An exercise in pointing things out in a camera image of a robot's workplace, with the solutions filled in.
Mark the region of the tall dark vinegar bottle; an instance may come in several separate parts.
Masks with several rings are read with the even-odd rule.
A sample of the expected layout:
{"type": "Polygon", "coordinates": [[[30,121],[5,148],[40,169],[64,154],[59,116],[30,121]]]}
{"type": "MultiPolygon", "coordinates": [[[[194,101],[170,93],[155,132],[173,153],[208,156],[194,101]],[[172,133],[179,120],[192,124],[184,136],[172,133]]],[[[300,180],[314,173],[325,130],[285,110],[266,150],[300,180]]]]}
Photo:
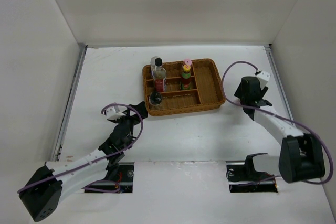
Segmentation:
{"type": "Polygon", "coordinates": [[[152,71],[154,87],[157,92],[162,93],[166,91],[166,70],[161,58],[156,58],[154,63],[155,67],[152,71]]]}

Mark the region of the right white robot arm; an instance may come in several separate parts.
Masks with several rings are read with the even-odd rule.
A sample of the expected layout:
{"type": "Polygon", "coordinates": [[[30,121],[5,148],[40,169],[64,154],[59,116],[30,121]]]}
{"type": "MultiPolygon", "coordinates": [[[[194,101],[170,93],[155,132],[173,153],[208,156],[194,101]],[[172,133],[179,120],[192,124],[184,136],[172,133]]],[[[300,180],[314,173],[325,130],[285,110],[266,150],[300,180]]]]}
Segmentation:
{"type": "Polygon", "coordinates": [[[323,177],[325,166],[320,141],[311,133],[275,117],[275,108],[264,99],[268,87],[261,83],[258,77],[243,77],[234,96],[239,98],[243,111],[280,144],[280,175],[288,183],[323,177]]]}

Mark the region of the black-cap small pepper bottle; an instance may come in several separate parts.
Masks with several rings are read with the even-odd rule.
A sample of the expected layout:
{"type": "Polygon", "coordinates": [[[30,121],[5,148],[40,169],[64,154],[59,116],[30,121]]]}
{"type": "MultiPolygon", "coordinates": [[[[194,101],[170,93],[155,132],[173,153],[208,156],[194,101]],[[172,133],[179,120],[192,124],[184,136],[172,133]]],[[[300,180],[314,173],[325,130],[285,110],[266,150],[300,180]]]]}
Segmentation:
{"type": "Polygon", "coordinates": [[[149,95],[149,108],[150,110],[160,110],[162,109],[162,95],[158,91],[153,91],[149,95]]]}

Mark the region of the green red sauce bottle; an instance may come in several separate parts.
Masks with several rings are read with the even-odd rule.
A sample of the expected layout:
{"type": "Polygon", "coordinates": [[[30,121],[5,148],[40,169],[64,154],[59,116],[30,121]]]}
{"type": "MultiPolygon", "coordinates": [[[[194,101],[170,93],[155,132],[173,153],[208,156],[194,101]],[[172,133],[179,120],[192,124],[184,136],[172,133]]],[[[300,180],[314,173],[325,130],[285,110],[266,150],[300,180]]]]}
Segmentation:
{"type": "Polygon", "coordinates": [[[188,90],[191,86],[191,66],[184,65],[181,72],[181,90],[188,90]]]}

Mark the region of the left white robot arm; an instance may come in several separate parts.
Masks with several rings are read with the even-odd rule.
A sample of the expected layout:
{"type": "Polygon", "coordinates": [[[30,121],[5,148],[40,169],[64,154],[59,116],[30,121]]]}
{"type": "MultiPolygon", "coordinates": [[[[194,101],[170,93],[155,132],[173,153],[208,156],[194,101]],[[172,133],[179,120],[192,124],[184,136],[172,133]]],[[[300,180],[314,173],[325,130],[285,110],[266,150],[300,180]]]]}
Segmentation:
{"type": "Polygon", "coordinates": [[[64,166],[37,169],[26,186],[17,193],[34,222],[53,213],[58,204],[71,194],[100,180],[113,181],[118,175],[119,161],[124,152],[139,139],[134,127],[143,125],[148,117],[145,102],[137,105],[112,103],[101,110],[115,127],[110,136],[93,152],[64,166]]]}

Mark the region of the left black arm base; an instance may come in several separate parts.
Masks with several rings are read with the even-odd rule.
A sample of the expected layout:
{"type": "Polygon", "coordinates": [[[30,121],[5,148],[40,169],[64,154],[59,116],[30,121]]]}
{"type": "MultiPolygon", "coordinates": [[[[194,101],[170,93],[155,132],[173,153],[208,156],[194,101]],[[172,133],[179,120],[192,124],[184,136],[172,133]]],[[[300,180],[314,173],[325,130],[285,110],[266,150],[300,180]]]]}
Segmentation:
{"type": "Polygon", "coordinates": [[[119,163],[104,179],[86,186],[84,193],[132,193],[134,168],[135,163],[119,163]]]}

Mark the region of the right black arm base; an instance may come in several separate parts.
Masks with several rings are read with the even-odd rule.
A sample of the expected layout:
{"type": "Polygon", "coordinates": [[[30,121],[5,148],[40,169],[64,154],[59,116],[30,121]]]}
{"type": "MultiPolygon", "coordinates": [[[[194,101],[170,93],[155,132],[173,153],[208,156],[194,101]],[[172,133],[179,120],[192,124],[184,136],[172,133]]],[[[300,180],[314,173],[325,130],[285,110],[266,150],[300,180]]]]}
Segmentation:
{"type": "Polygon", "coordinates": [[[257,171],[253,158],[266,153],[247,155],[244,161],[227,162],[226,178],[231,193],[277,193],[276,175],[257,171]]]}

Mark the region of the pink-cap clear spice bottle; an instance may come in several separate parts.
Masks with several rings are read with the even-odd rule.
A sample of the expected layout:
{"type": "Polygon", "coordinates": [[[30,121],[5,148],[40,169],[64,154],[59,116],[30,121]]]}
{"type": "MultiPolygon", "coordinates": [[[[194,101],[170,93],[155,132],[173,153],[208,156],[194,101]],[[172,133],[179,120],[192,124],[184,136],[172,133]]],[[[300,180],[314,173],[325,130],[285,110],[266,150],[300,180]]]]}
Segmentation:
{"type": "Polygon", "coordinates": [[[189,65],[189,66],[191,66],[192,65],[192,60],[190,60],[190,59],[184,59],[183,60],[183,65],[189,65]]]}

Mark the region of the silver-lid jar with blue label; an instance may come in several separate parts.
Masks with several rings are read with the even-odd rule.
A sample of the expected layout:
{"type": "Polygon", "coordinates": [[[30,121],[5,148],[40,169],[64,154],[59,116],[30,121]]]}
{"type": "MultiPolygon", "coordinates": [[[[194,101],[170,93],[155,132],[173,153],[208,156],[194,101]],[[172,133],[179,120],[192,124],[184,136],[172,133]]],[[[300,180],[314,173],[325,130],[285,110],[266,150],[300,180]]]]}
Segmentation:
{"type": "Polygon", "coordinates": [[[158,57],[158,56],[154,56],[154,57],[152,57],[151,58],[151,60],[150,60],[150,73],[152,74],[152,72],[153,72],[153,70],[155,69],[155,60],[156,59],[159,59],[160,57],[158,57]]]}

